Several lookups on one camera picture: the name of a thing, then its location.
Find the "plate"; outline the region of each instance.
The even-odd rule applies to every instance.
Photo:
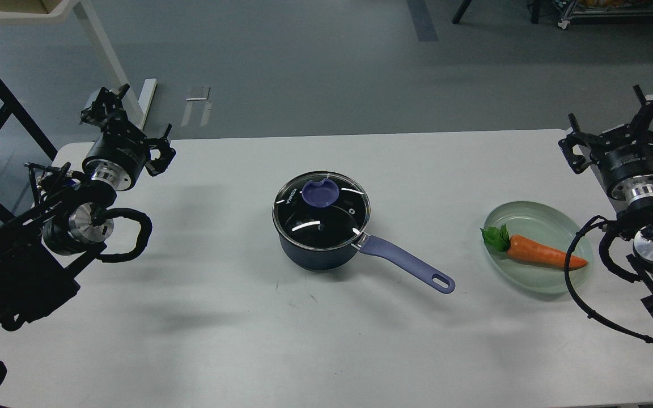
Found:
[[[538,202],[506,202],[492,210],[485,219],[483,228],[508,227],[508,234],[519,234],[536,242],[560,250],[567,250],[576,232],[580,229],[566,214]],[[549,266],[537,266],[514,261],[505,253],[485,246],[490,263],[495,266],[508,281],[524,289],[539,294],[562,294],[567,292],[564,274],[561,269]],[[570,271],[571,282],[579,287],[586,281],[593,265],[593,251],[587,240],[578,243],[576,256],[586,259],[588,265]]]

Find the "white table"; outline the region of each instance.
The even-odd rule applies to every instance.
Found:
[[[90,0],[62,0],[52,12],[47,14],[0,11],[0,25],[58,24],[67,20],[73,10],[112,88],[116,90],[124,83],[130,83]],[[130,122],[140,129],[145,126],[156,85],[158,85],[156,78],[147,78],[139,96],[133,86],[122,101]]]
[[[497,131],[173,142],[169,170],[120,193],[155,225],[129,263],[93,263],[80,293],[16,333],[0,330],[18,406],[547,407],[653,401],[653,346],[588,320],[568,295],[531,295],[494,271],[478,228],[508,201],[583,224],[614,217],[564,132]],[[80,163],[70,144],[55,163]],[[368,232],[456,281],[450,295],[357,254],[316,274],[279,245],[270,207],[293,176],[359,181]],[[119,220],[108,251],[132,247]],[[589,235],[594,248],[600,234]],[[625,253],[617,254],[622,258]],[[628,284],[600,263],[580,289],[596,310],[653,335]]]

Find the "concrete floor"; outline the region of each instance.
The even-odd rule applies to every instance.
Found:
[[[565,129],[572,112],[600,133],[633,118],[633,85],[653,94],[651,23],[562,31],[549,3],[538,25],[523,0],[476,1],[453,25],[458,1],[426,0],[437,41],[418,40],[405,0],[93,3],[134,88],[158,78],[151,137]],[[0,77],[56,147],[99,136],[78,115],[109,84],[74,15],[0,26]],[[212,88],[210,119],[181,126],[194,86]],[[28,206],[21,163],[43,157],[18,125],[3,133],[5,205]]]

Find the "cooking pot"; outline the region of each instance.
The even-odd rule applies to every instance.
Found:
[[[443,294],[455,290],[451,277],[397,245],[367,234],[370,210],[370,199],[352,178],[312,171],[282,187],[272,218],[283,252],[303,268],[336,268],[361,252],[391,261]]]

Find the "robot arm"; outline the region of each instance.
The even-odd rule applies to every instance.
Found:
[[[651,295],[642,299],[642,303],[653,318],[653,131],[648,128],[653,119],[653,97],[643,95],[638,85],[634,86],[634,91],[641,107],[630,124],[593,135],[582,132],[575,116],[570,114],[572,129],[565,139],[559,141],[559,147],[575,173],[595,165],[607,197],[626,203],[626,209],[617,213],[616,220],[595,217],[588,222],[577,234],[575,243],[588,230],[601,227],[604,230],[599,245],[602,263],[625,281],[641,281],[646,285]],[[574,147],[579,145],[589,149],[588,157],[574,151]],[[616,238],[632,241],[633,251],[627,255],[627,260],[634,272],[625,270],[611,259],[609,248]],[[615,325],[591,310],[573,290],[568,274],[566,277],[573,299],[590,318],[653,343],[653,338]]]
[[[71,171],[70,163],[61,168],[26,164],[34,207],[0,226],[0,325],[5,330],[46,317],[72,299],[80,289],[75,277],[95,259],[125,262],[145,250],[152,232],[150,218],[134,209],[109,207],[117,191],[135,186],[143,168],[156,176],[168,168],[176,152],[168,141],[170,125],[162,137],[147,139],[128,121],[122,108],[128,88],[124,85],[117,93],[102,88],[82,112],[83,122],[102,132],[82,163],[83,172]],[[152,159],[151,150],[158,150],[159,157]],[[44,171],[39,181],[36,170]],[[118,217],[140,223],[135,248],[103,254]],[[60,255],[80,255],[65,267],[48,248]],[[5,374],[0,362],[0,385]]]

